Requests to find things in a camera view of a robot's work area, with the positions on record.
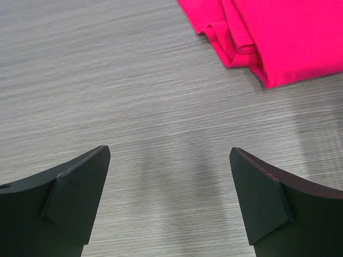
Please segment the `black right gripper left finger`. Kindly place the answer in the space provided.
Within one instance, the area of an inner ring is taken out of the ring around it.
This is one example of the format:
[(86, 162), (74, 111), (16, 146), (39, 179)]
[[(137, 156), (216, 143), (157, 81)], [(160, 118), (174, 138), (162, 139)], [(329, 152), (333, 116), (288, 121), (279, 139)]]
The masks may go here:
[(110, 163), (108, 146), (1, 185), (1, 256), (81, 256)]

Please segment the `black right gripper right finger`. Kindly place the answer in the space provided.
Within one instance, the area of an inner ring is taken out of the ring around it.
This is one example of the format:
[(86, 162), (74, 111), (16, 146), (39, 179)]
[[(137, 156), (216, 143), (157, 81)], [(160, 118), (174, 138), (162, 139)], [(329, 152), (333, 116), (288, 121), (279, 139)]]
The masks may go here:
[(342, 191), (232, 148), (230, 167), (256, 256), (342, 256)]

